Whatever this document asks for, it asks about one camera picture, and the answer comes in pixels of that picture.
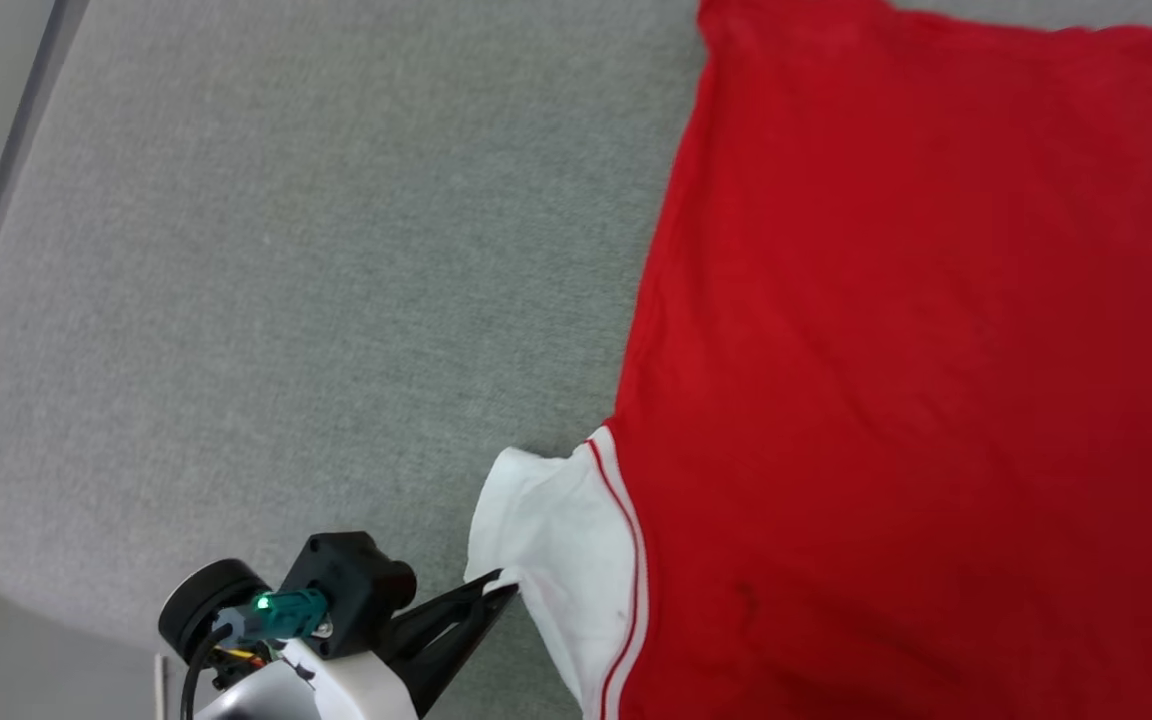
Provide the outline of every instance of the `red and white t-shirt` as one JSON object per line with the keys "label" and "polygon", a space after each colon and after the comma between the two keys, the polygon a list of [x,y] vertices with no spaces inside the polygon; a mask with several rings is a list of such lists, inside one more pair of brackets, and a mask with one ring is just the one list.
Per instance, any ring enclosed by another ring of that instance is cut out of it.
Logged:
{"label": "red and white t-shirt", "polygon": [[708,0],[616,410],[509,450],[590,719],[1152,719],[1152,31]]}

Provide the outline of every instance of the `black cylindrical component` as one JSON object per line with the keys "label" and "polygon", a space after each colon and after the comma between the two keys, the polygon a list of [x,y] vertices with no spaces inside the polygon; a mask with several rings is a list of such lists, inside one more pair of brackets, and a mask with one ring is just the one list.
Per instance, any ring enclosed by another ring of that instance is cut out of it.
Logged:
{"label": "black cylindrical component", "polygon": [[159,614],[159,634],[189,661],[223,607],[251,602],[270,585],[241,560],[219,560],[180,583]]}

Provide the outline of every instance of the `gray fabric surface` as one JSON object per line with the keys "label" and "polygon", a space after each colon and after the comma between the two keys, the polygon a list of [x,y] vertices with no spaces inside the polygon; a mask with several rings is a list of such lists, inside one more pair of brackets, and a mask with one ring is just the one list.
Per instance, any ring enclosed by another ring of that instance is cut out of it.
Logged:
{"label": "gray fabric surface", "polygon": [[[0,234],[0,591],[152,647],[197,566],[323,530],[457,584],[500,448],[611,411],[692,6],[91,3]],[[521,609],[434,713],[571,715]]]}

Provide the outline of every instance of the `red stripe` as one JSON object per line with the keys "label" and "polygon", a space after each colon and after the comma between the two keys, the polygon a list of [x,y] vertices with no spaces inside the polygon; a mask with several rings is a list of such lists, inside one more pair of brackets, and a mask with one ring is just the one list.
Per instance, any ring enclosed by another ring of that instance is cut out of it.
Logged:
{"label": "red stripe", "polygon": [[594,445],[593,439],[586,439],[585,445],[590,447],[590,450],[594,452],[594,463],[598,465],[598,473],[602,477],[602,484],[607,486],[607,492],[612,493],[613,500],[616,500],[616,507],[620,507],[621,515],[626,516],[626,524],[630,528],[630,533],[634,536],[634,579],[630,583],[630,632],[626,635],[626,645],[621,647],[620,655],[616,655],[616,661],[612,662],[612,666],[607,670],[607,676],[602,679],[602,700],[599,702],[599,717],[601,720],[607,720],[607,692],[612,684],[612,675],[616,674],[616,669],[620,669],[621,662],[626,661],[626,655],[630,652],[630,643],[634,642],[634,630],[639,623],[639,535],[634,529],[634,521],[630,520],[630,513],[626,509],[626,503],[621,502],[621,497],[617,495],[616,488],[613,488],[611,480],[607,479],[607,470],[602,468],[602,454],[598,450],[598,445]]}

